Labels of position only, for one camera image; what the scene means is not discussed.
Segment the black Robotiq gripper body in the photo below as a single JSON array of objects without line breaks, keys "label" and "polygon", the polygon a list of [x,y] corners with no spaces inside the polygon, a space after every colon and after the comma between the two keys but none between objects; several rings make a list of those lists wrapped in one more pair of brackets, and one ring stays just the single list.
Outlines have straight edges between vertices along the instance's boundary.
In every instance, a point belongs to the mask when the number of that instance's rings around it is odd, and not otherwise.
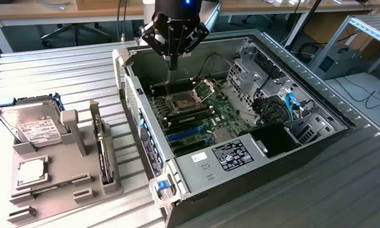
[{"label": "black Robotiq gripper body", "polygon": [[175,55],[183,26],[191,30],[201,23],[200,0],[157,0],[152,23],[163,37],[168,40],[169,52]]}]

